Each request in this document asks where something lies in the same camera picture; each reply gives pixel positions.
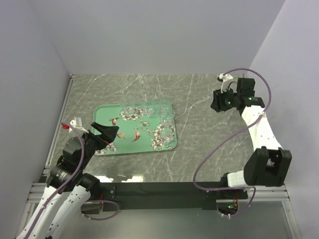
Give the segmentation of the clear glass wide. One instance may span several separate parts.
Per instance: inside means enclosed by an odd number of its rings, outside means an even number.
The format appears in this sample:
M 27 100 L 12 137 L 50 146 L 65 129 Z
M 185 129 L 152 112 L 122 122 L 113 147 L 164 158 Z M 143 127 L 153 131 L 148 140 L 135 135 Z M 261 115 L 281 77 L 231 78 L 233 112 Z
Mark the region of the clear glass wide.
M 156 103 L 154 101 L 143 102 L 142 110 L 144 116 L 152 117 L 155 114 Z

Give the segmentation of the small clear glass mid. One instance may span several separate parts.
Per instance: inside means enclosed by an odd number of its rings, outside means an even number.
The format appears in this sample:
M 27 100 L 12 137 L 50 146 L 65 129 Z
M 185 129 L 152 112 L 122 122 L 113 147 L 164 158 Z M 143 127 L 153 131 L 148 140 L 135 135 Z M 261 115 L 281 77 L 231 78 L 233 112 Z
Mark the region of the small clear glass mid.
M 174 120 L 175 111 L 172 107 L 162 107 L 159 110 L 159 116 L 163 125 L 170 125 Z

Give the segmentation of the clear stemmed glass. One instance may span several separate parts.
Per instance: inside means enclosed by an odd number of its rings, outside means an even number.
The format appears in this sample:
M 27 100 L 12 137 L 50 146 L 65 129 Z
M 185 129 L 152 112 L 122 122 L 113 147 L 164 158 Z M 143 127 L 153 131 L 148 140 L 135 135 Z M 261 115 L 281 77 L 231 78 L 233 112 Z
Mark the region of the clear stemmed glass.
M 160 132 L 160 139 L 164 145 L 169 145 L 173 142 L 173 133 L 171 128 L 165 128 Z

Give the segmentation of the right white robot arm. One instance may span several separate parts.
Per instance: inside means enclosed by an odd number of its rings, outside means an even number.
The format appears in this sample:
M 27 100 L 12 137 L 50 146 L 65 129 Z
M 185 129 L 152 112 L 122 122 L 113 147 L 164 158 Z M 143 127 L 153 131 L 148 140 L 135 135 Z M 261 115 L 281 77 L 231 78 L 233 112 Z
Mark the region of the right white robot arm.
M 237 193 L 237 187 L 281 187 L 292 154 L 275 138 L 264 111 L 266 106 L 261 97 L 255 96 L 255 80 L 238 78 L 236 90 L 230 87 L 234 82 L 231 75 L 220 74 L 218 81 L 222 83 L 221 89 L 213 92 L 211 108 L 218 113 L 235 108 L 249 128 L 254 150 L 243 170 L 221 177 L 220 195 L 230 199 Z

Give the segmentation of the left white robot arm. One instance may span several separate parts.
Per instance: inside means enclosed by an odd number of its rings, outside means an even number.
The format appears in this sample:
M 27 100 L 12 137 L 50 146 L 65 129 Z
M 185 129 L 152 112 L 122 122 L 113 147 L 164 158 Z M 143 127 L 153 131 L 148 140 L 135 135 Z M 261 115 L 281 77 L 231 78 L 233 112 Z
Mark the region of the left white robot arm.
M 67 141 L 56 166 L 50 170 L 40 202 L 19 239 L 56 239 L 76 209 L 99 197 L 99 179 L 83 170 L 97 150 L 116 139 L 119 127 L 93 122 L 91 126 L 99 132 L 95 135 L 77 127 L 75 121 L 63 121 L 61 126 L 75 136 Z

